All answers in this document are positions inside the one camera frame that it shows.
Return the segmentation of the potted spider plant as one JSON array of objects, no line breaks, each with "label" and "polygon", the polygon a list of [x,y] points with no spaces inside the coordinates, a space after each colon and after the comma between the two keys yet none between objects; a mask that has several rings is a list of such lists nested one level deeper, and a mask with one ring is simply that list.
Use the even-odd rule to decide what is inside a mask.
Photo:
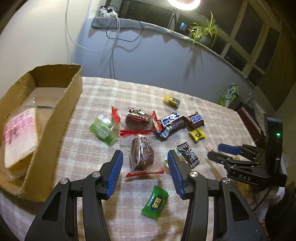
[{"label": "potted spider plant", "polygon": [[201,44],[211,49],[216,43],[218,36],[224,33],[218,30],[219,25],[216,24],[213,13],[210,11],[211,19],[206,19],[207,25],[192,22],[188,28],[189,37],[191,43],[189,48],[192,48],[195,44]]}]

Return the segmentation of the grey windowsill cloth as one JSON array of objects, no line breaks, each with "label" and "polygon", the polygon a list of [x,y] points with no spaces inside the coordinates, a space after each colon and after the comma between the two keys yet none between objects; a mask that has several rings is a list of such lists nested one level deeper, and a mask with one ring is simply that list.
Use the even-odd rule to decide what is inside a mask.
[{"label": "grey windowsill cloth", "polygon": [[247,78],[210,49],[157,25],[120,19],[118,54],[111,76],[123,81],[182,88],[232,83],[250,88]]}]

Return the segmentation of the small yellow candy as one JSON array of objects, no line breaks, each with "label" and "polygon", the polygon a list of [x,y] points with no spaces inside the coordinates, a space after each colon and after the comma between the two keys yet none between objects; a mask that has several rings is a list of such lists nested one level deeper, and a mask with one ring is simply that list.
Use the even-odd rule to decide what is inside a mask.
[{"label": "small yellow candy", "polygon": [[202,140],[206,137],[205,133],[200,128],[189,131],[189,135],[195,142],[198,142],[199,140]]}]

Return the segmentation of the pink-labelled bread package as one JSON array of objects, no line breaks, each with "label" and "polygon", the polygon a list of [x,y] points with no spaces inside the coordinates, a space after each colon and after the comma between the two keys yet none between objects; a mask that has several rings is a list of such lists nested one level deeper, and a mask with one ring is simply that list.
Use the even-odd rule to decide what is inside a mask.
[{"label": "pink-labelled bread package", "polygon": [[38,141],[36,108],[18,108],[4,125],[4,166],[10,169],[32,154]]}]

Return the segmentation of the black white patterned candy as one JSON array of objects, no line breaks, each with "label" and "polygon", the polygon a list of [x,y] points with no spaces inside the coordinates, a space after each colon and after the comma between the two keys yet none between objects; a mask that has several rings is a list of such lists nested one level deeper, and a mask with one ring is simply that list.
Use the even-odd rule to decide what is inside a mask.
[{"label": "black white patterned candy", "polygon": [[184,142],[177,146],[177,150],[182,154],[185,160],[189,163],[191,169],[195,168],[200,160],[194,153],[193,149],[189,146],[187,142]]}]

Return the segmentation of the small red candy wrapper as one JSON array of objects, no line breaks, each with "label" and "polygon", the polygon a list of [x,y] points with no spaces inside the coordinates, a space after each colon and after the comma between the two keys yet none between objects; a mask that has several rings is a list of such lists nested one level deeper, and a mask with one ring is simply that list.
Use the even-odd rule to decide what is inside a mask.
[{"label": "small red candy wrapper", "polygon": [[111,114],[112,114],[112,118],[115,121],[115,123],[120,124],[121,116],[118,113],[118,109],[115,108],[114,106],[112,106],[111,107]]}]

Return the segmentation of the bright green candy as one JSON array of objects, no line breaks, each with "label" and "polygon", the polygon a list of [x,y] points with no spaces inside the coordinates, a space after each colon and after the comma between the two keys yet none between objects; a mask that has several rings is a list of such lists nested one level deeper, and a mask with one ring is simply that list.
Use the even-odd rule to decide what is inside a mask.
[{"label": "bright green candy", "polygon": [[152,193],[143,207],[141,214],[157,220],[168,200],[169,193],[159,186],[154,186]]}]

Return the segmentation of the large Snickers bar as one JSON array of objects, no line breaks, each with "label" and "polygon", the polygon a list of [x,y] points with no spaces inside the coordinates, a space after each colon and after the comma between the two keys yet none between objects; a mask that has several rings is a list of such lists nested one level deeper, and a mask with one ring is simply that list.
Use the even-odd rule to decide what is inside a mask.
[{"label": "large Snickers bar", "polygon": [[185,127],[185,117],[173,112],[164,118],[158,119],[156,112],[152,112],[154,134],[161,140],[166,140],[174,131]]}]

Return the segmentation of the small Snickers bar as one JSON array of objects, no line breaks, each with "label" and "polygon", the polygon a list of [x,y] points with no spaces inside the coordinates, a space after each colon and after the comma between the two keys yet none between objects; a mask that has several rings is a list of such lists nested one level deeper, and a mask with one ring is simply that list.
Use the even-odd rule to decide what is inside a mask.
[{"label": "small Snickers bar", "polygon": [[187,123],[187,127],[190,130],[195,130],[201,126],[204,126],[204,120],[201,117],[201,114],[199,114],[198,112],[195,112],[194,114],[191,114],[187,117],[185,117],[185,121]]}]

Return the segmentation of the brown cardboard box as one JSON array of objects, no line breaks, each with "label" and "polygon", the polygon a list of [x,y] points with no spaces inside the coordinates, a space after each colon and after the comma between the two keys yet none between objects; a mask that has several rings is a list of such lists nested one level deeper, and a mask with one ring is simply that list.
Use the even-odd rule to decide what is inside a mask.
[{"label": "brown cardboard box", "polygon": [[[82,67],[38,66],[1,98],[1,188],[18,198],[43,202],[51,192],[60,141],[82,93]],[[4,125],[22,107],[35,107],[39,141],[35,151],[10,169],[4,166]]]}]

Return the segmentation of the dark red date snack pack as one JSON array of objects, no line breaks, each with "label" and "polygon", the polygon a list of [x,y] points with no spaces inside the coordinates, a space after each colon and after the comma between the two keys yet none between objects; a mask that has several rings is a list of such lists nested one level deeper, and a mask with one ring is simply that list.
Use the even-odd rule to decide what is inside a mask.
[{"label": "dark red date snack pack", "polygon": [[157,141],[153,130],[120,131],[120,144],[127,151],[130,167],[126,178],[165,173]]}]

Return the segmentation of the plaid pink tablecloth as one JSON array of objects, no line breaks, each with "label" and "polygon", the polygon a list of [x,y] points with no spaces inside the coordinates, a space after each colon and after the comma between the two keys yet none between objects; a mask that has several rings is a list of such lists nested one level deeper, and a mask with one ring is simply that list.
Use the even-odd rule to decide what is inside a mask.
[{"label": "plaid pink tablecloth", "polygon": [[[129,107],[148,114],[155,112],[158,118],[168,116],[172,110],[163,103],[166,94],[180,98],[180,115],[201,114],[204,139],[195,142],[183,128],[166,140],[157,139],[153,133],[117,137],[109,147],[89,130],[99,115],[109,118],[112,108],[117,108],[123,118]],[[208,160],[208,147],[254,143],[240,116],[213,102],[154,86],[85,77],[60,145],[52,181],[56,184],[62,178],[72,181],[85,178],[109,161],[116,150],[121,150],[124,161],[116,190],[103,202],[111,239],[179,240],[188,202],[175,193],[168,172],[160,174],[159,170],[166,169],[168,151],[185,142],[200,160],[196,171],[216,180],[226,176],[226,170]]]}]

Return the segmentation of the yellow quail egg pack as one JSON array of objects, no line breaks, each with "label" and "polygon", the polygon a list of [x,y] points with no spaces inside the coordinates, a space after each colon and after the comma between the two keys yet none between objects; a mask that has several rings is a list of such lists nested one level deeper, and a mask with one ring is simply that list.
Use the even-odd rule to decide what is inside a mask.
[{"label": "yellow quail egg pack", "polygon": [[163,102],[165,105],[168,105],[172,108],[178,108],[181,103],[181,101],[179,99],[177,99],[171,95],[165,95]]}]

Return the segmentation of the white power strip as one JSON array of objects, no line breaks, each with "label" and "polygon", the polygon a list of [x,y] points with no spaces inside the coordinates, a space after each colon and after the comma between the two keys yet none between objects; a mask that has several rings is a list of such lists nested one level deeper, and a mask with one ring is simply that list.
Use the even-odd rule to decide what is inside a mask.
[{"label": "white power strip", "polygon": [[105,18],[116,18],[118,17],[118,13],[114,8],[110,6],[101,6],[98,12],[98,16]]}]

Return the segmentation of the light green candy wrapper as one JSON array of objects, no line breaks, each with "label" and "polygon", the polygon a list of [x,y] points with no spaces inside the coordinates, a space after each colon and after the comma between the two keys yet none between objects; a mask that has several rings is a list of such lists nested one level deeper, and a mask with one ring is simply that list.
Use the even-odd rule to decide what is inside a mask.
[{"label": "light green candy wrapper", "polygon": [[101,113],[96,117],[89,131],[109,147],[117,142],[119,136],[118,124],[107,113]]}]

